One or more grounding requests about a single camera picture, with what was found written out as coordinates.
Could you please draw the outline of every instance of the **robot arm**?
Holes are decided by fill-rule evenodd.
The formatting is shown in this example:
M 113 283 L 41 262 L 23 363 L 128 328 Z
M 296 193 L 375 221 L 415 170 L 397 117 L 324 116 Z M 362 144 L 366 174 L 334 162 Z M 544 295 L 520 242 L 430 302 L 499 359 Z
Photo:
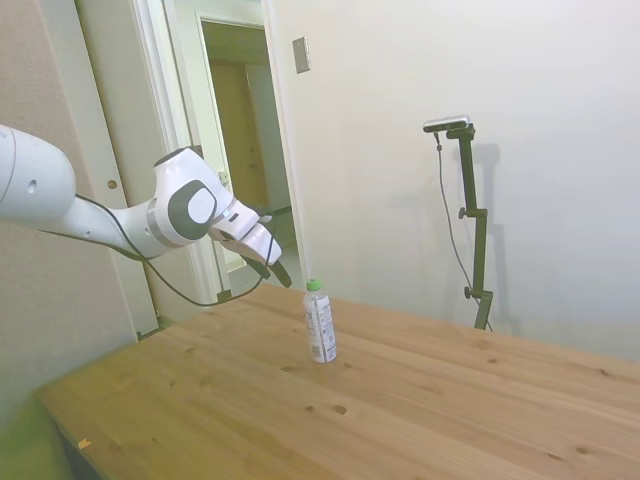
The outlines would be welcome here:
M 156 192 L 151 200 L 109 209 L 144 257 L 154 258 L 210 235 L 250 264 L 259 262 L 282 272 L 280 246 L 259 223 L 258 214 L 235 199 L 198 154 L 189 148 L 177 150 L 159 160 L 154 172 Z M 1 125 L 0 220 L 99 243 L 140 259 L 104 208 L 76 196 L 75 175 L 64 153 Z M 287 279 L 280 278 L 285 284 Z

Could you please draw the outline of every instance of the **black cable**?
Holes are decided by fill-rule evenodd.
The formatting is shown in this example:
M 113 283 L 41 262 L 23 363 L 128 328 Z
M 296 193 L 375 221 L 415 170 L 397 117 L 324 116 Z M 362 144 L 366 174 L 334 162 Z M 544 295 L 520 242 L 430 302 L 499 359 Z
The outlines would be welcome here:
M 460 259 L 460 254 L 458 253 L 458 247 L 456 246 L 456 241 L 453 237 L 453 227 L 451 226 L 451 214 L 449 213 L 449 204 L 447 203 L 447 195 L 444 192 L 444 183 L 442 181 L 442 145 L 440 144 L 440 136 L 438 135 L 438 132 L 434 132 L 433 136 L 436 138 L 436 144 L 437 144 L 436 149 L 438 150 L 440 192 L 442 193 L 442 202 L 444 203 L 444 209 L 447 212 L 447 224 L 449 225 L 449 238 L 451 239 L 451 246 L 453 246 L 453 253 L 456 254 L 456 259 L 458 260 L 458 265 L 460 265 L 460 269 L 464 274 L 464 278 L 467 280 L 467 285 L 469 286 L 469 290 L 473 290 L 473 287 L 471 286 L 471 280 L 469 280 L 469 275 L 467 274 L 467 269 L 464 268 L 464 264 Z M 475 297 L 472 297 L 472 298 L 478 305 L 478 308 L 480 308 L 480 302 L 478 301 L 478 299 Z M 493 332 L 493 327 L 491 326 L 491 323 L 489 323 L 489 319 L 487 319 L 487 327 L 489 327 L 489 330 Z
M 215 195 L 211 194 L 213 196 L 213 211 L 215 212 L 217 207 L 218 207 L 218 199 L 215 197 Z M 253 292 L 256 288 L 258 288 L 260 286 L 260 284 L 262 283 L 262 275 L 260 275 L 260 278 L 258 279 L 258 281 L 255 283 L 255 285 L 253 287 L 251 287 L 249 290 L 247 290 L 246 292 L 243 292 L 239 295 L 227 298 L 225 300 L 220 300 L 214 303 L 201 303 L 201 302 L 197 302 L 189 297 L 187 297 L 184 293 L 182 293 L 181 291 L 179 291 L 177 288 L 175 288 L 173 285 L 171 285 L 171 283 L 169 283 L 169 281 L 164 278 L 162 276 L 162 274 L 158 271 L 158 269 L 151 263 L 151 260 L 147 257 L 145 257 L 142 252 L 140 252 L 140 250 L 138 250 L 138 248 L 133 244 L 133 242 L 129 239 L 129 236 L 127 235 L 127 233 L 124 231 L 124 228 L 122 227 L 122 224 L 120 223 L 120 220 L 118 220 L 118 217 L 116 217 L 114 215 L 114 213 L 109 210 L 107 207 L 105 207 L 104 205 L 102 205 L 99 202 L 96 202 L 95 200 L 91 200 L 90 198 L 87 197 L 83 197 L 82 195 L 78 195 L 76 194 L 76 197 L 84 200 L 85 202 L 89 202 L 93 205 L 95 205 L 96 207 L 101 208 L 102 210 L 104 210 L 105 212 L 107 212 L 107 214 L 111 217 L 111 219 L 115 222 L 116 226 L 118 227 L 118 230 L 120 230 L 120 233 L 122 233 L 122 236 L 124 237 L 124 239 L 127 241 L 127 243 L 129 244 L 129 246 L 131 247 L 131 249 L 138 254 L 138 256 L 140 257 L 140 261 L 142 261 L 142 263 L 144 263 L 145 265 L 147 265 L 152 271 L 153 273 L 155 273 L 158 278 L 162 281 L 162 283 L 164 283 L 167 287 L 169 287 L 169 289 L 175 293 L 176 295 L 178 295 L 179 297 L 181 297 L 182 299 L 186 300 L 189 303 L 192 303 L 193 305 L 196 305 L 198 307 L 215 307 L 216 305 L 222 305 L 223 303 L 227 303 L 230 302 L 231 300 L 236 300 L 238 298 L 242 298 L 245 295 L 249 295 L 251 292 Z M 269 242 L 269 251 L 267 252 L 267 259 L 264 262 L 264 267 L 268 268 L 269 266 L 269 258 L 271 257 L 271 249 L 273 248 L 273 241 L 275 238 L 275 233 L 276 233 L 276 228 L 274 227 L 273 229 L 273 233 L 271 234 L 271 241 Z

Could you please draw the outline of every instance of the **door frame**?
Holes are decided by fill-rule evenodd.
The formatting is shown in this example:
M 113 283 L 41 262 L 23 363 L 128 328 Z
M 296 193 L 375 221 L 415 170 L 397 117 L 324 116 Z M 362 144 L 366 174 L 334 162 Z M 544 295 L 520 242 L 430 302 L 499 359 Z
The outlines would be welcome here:
M 162 123 L 163 133 L 171 145 L 189 145 L 200 143 L 199 139 L 191 138 L 189 134 L 188 118 L 195 118 L 194 104 L 188 85 L 181 85 L 179 72 L 182 78 L 186 76 L 186 63 L 182 55 L 182 50 L 177 38 L 172 38 L 171 30 L 178 31 L 178 19 L 175 11 L 174 0 L 133 0 L 134 10 L 136 11 L 136 21 L 139 34 L 145 50 L 145 57 L 151 83 L 153 85 L 154 95 L 158 110 L 160 112 L 160 121 Z M 262 0 L 263 23 L 241 22 L 237 19 L 229 18 L 224 15 L 209 14 L 203 11 L 196 11 L 196 20 L 198 25 L 198 34 L 200 38 L 200 46 L 202 49 L 202 61 L 207 65 L 207 82 L 209 84 L 211 98 L 213 99 L 213 108 L 215 118 L 217 120 L 216 128 L 220 139 L 220 144 L 224 146 L 222 137 L 222 129 L 220 126 L 220 117 L 217 104 L 215 102 L 215 92 L 213 88 L 213 79 L 211 77 L 211 69 L 208 65 L 208 56 L 202 31 L 202 22 L 222 23 L 226 25 L 237 25 L 247 28 L 264 29 L 269 51 L 274 48 L 274 41 L 271 31 L 271 19 L 273 12 L 270 9 L 269 2 Z M 303 279 L 309 276 L 309 262 L 304 243 L 304 228 L 300 215 L 298 188 L 296 185 L 295 162 L 292 154 L 292 144 L 288 136 L 286 115 L 284 109 L 284 92 L 281 89 L 279 77 L 281 72 L 278 69 L 278 63 L 275 55 L 271 55 L 269 59 L 271 76 L 273 80 L 274 95 L 276 99 L 276 109 L 278 113 L 278 122 L 280 127 L 280 135 L 282 141 L 282 149 L 285 160 L 285 171 L 287 174 L 287 184 L 289 187 L 289 196 L 291 198 L 291 210 L 293 216 L 293 225 L 296 235 L 296 243 L 298 245 L 298 255 L 300 258 L 300 267 Z M 222 156 L 225 170 L 229 172 L 226 151 L 222 149 Z M 211 252 L 205 252 L 200 245 L 202 242 L 191 245 L 190 261 L 194 271 L 194 278 L 198 289 L 206 298 L 206 292 L 211 292 L 212 283 L 217 281 L 222 284 L 224 289 L 231 288 L 229 275 L 226 268 L 221 268 L 224 263 L 224 254 L 222 247 L 213 242 L 214 248 Z
M 163 2 L 133 0 L 133 9 L 167 151 L 198 144 L 189 130 L 186 111 L 190 107 L 189 92 L 183 92 L 180 85 L 179 59 L 173 55 Z M 217 301 L 218 292 L 230 289 L 228 275 L 219 268 L 218 259 L 223 258 L 221 247 L 207 236 L 185 249 L 200 301 Z

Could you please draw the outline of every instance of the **white wall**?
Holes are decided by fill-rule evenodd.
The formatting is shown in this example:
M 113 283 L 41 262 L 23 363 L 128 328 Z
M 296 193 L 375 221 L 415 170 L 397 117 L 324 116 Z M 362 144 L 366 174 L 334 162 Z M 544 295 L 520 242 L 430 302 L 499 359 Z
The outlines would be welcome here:
M 640 359 L 640 4 L 269 2 L 310 274 L 472 325 L 425 120 L 476 124 L 496 330 Z M 291 41 L 306 35 L 311 71 Z M 454 215 L 457 146 L 444 150 Z M 454 219 L 471 268 L 473 222 Z
M 197 135 L 194 141 L 202 144 L 206 162 L 218 172 L 228 172 L 222 132 L 218 128 L 215 96 L 202 38 L 200 16 L 232 23 L 262 24 L 259 3 L 248 0 L 174 0 L 180 51 L 188 77 L 191 118 L 195 119 Z M 226 263 L 235 263 L 239 256 L 224 250 Z
M 80 137 L 91 136 L 103 160 L 111 147 L 97 134 L 102 110 L 73 1 L 0 0 L 0 11 L 0 124 L 61 148 L 78 192 L 100 195 Z M 61 44 L 78 54 L 75 63 Z M 0 478 L 71 478 L 33 393 L 135 343 L 121 280 L 104 247 L 0 224 Z

